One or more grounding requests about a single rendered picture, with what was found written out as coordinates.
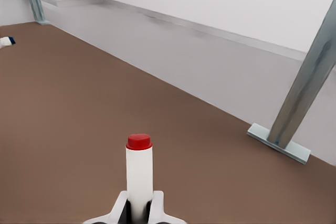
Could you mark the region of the white marker with blue cap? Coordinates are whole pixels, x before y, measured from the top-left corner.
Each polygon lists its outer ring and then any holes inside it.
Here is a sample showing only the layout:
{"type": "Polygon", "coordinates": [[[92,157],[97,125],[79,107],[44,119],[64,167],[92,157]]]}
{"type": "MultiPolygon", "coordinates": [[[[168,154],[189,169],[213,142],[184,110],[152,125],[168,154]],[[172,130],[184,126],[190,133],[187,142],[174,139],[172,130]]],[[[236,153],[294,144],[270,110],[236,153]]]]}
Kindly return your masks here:
{"type": "Polygon", "coordinates": [[[9,47],[16,44],[15,40],[11,36],[1,37],[0,38],[0,49],[9,47]]]}

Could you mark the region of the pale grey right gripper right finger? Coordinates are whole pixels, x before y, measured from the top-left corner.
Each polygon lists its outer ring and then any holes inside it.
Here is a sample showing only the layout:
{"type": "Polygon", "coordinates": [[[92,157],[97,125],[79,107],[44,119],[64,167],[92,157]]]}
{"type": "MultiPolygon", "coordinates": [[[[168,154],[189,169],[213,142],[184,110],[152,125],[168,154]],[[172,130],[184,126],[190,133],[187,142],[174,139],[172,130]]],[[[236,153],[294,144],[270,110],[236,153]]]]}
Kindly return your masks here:
{"type": "Polygon", "coordinates": [[[155,190],[150,206],[148,224],[187,224],[186,221],[164,212],[164,192],[155,190]]]}

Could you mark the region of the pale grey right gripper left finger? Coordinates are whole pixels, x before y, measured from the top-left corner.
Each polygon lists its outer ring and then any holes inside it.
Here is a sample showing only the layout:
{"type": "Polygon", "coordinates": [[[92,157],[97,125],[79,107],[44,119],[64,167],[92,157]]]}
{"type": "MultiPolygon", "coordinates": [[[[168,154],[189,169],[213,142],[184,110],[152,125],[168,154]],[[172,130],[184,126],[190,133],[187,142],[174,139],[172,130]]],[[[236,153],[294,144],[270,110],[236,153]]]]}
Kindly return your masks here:
{"type": "Polygon", "coordinates": [[[127,192],[119,193],[112,210],[103,216],[86,220],[84,224],[127,224],[127,192]]]}

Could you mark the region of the white marker with red cap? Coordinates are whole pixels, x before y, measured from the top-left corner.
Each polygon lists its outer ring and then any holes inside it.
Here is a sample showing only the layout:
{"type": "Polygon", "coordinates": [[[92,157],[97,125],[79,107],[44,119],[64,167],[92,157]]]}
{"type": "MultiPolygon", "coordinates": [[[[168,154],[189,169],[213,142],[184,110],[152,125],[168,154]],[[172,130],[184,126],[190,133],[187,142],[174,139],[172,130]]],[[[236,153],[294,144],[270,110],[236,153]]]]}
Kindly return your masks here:
{"type": "Polygon", "coordinates": [[[146,222],[146,207],[153,198],[153,144],[147,134],[128,136],[125,146],[127,194],[131,220],[146,222]]]}

